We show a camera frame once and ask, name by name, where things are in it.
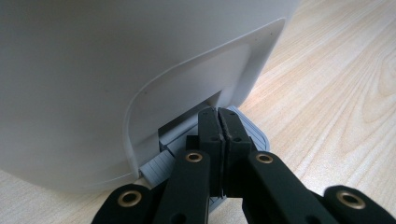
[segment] wood grain surface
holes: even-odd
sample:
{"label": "wood grain surface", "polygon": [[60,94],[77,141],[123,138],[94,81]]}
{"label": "wood grain surface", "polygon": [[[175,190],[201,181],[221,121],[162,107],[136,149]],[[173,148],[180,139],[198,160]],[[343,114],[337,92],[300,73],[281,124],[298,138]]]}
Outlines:
{"label": "wood grain surface", "polygon": [[[240,109],[314,192],[347,185],[396,217],[396,1],[302,1]],[[0,223],[90,223],[109,192],[0,171]],[[244,223],[227,200],[209,223]]]}

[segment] white plastic housing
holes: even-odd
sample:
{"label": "white plastic housing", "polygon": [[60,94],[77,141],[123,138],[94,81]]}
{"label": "white plastic housing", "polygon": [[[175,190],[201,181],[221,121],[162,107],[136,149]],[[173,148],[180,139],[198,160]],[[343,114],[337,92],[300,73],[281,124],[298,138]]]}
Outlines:
{"label": "white plastic housing", "polygon": [[111,189],[201,102],[240,105],[296,2],[0,3],[0,168],[51,189]]}

